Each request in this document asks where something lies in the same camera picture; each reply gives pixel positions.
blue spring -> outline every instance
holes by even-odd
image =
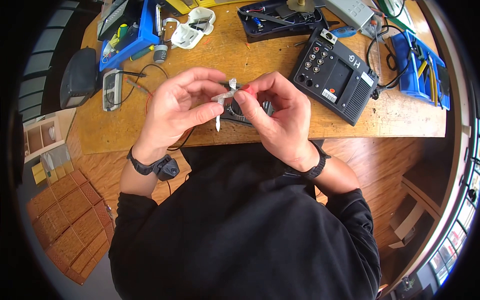
[[[258,27],[259,29],[261,29],[261,28],[264,27],[264,26],[262,25],[262,22],[260,22],[260,20],[259,20],[258,18],[255,18],[255,17],[254,17],[254,18],[252,18],[252,19],[253,19],[253,21],[257,24],[257,27]]]

barcode label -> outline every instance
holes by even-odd
[[[373,79],[367,75],[367,73],[363,72],[361,75],[361,78],[370,86],[372,87],[373,85]]]
[[[324,96],[328,100],[332,101],[333,103],[335,103],[335,101],[336,101],[336,96],[334,94],[330,93],[327,89],[324,89],[324,91],[322,92],[322,96]]]

black watch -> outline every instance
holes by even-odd
[[[127,154],[127,159],[132,162],[133,167],[138,173],[148,175],[151,172],[154,172],[159,180],[166,181],[175,178],[180,172],[177,161],[170,157],[170,155],[165,154],[161,159],[146,166],[132,156],[132,148],[130,148],[130,151]]]
[[[309,142],[312,143],[315,146],[315,148],[318,151],[318,154],[320,154],[320,161],[318,162],[318,165],[316,167],[311,168],[310,170],[308,170],[306,172],[300,172],[300,171],[295,170],[294,168],[289,167],[288,173],[295,174],[295,175],[300,175],[300,176],[303,176],[304,178],[306,178],[308,180],[312,180],[315,177],[317,177],[318,175],[320,175],[320,173],[323,171],[323,169],[325,167],[326,160],[328,158],[332,158],[332,157],[330,155],[328,155],[327,153],[325,153],[325,151],[322,148],[317,146],[312,141],[309,140]]]

blue tray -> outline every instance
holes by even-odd
[[[100,72],[106,68],[118,68],[124,60],[128,59],[130,56],[142,50],[143,48],[146,48],[151,44],[160,44],[160,38],[153,34],[155,25],[154,16],[155,1],[144,0],[142,15],[140,17],[140,25],[138,28],[138,38],[120,52],[110,57],[106,63],[102,62],[103,56],[100,56]],[[108,41],[103,41],[101,53],[103,53],[103,49],[105,49],[107,43]]]
[[[435,70],[435,74],[437,77],[437,91],[438,96],[441,97],[442,93],[440,90],[440,79],[438,78],[438,70],[437,65],[445,67],[444,61],[438,57],[438,55],[433,52],[427,45],[425,45],[416,35],[414,35],[411,31],[406,30],[404,33],[399,33],[392,37],[392,44],[395,48],[396,58],[398,61],[399,70],[403,70],[407,65],[407,55],[412,47],[412,41],[417,41],[417,46],[423,49],[425,55],[430,54],[433,60],[433,69]],[[412,53],[411,54],[411,63],[405,73],[400,77],[400,91],[412,97],[415,97],[423,102],[426,102],[430,105],[435,105],[434,102],[431,100],[431,91],[430,91],[430,80],[427,78],[426,83],[424,84],[423,74],[420,78],[417,79],[417,70],[418,67],[421,65],[421,61],[417,58],[417,56]],[[450,110],[450,97],[444,95],[442,100],[442,106],[446,110]]]

vent grille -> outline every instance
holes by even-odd
[[[351,120],[355,121],[360,116],[363,108],[370,99],[370,89],[364,80],[359,81],[359,84],[353,91],[352,97],[350,97],[343,111]]]

